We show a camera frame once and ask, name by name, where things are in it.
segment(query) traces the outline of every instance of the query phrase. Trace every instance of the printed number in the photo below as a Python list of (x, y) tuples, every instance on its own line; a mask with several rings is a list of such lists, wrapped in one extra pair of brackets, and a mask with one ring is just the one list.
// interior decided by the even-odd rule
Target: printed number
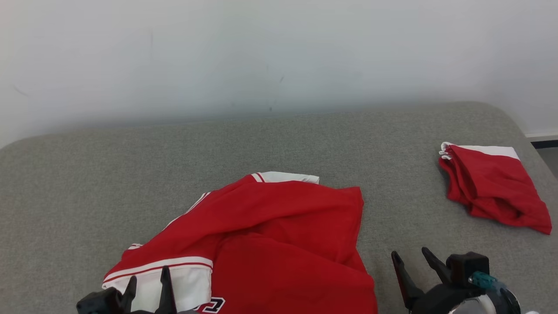
[(221, 308), (223, 307), (223, 304), (225, 304), (225, 299), (211, 298), (211, 301), (209, 303), (199, 305), (193, 308), (193, 310), (197, 311), (201, 308), (201, 311), (203, 313), (218, 313), (219, 310), (221, 310)]

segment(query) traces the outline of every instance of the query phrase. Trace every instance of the jersey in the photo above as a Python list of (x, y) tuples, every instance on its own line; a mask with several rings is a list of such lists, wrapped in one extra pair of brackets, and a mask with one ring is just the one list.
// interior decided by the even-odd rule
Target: jersey
[(168, 265), (177, 310), (199, 313), (377, 313), (374, 281), (356, 250), (363, 200), (312, 175), (264, 172), (204, 193), (105, 276), (132, 310), (153, 312)]

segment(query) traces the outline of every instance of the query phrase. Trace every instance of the folded red cloth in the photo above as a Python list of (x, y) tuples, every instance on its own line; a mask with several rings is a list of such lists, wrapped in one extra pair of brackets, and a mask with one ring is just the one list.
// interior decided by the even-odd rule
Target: folded red cloth
[(448, 199), (475, 217), (550, 234), (546, 204), (512, 147), (442, 143), (440, 166), (449, 174)]

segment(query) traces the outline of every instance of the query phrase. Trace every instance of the red fabric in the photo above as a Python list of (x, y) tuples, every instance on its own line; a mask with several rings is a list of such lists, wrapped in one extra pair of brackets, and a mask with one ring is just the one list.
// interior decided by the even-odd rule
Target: red fabric
[(107, 275), (201, 256), (213, 261), (211, 296), (225, 300), (219, 314), (375, 314), (374, 281), (355, 248), (362, 207), (358, 187), (248, 175), (127, 250)]
[(439, 163), (450, 177), (449, 199), (466, 205), (472, 216), (550, 234), (549, 211), (519, 159), (457, 145), (446, 152), (451, 159)]

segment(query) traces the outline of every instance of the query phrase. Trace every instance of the clothing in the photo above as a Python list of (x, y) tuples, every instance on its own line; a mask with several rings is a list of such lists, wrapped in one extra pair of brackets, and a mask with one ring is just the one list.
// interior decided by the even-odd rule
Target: clothing
[(442, 143), (440, 166), (450, 176), (448, 198), (475, 217), (550, 234), (546, 204), (512, 147)]
[(332, 189), (312, 175), (247, 175), (204, 193), (144, 245), (132, 245), (105, 276), (132, 310), (158, 306), (168, 265), (178, 311), (201, 313), (376, 313), (374, 282), (355, 248), (358, 187)]

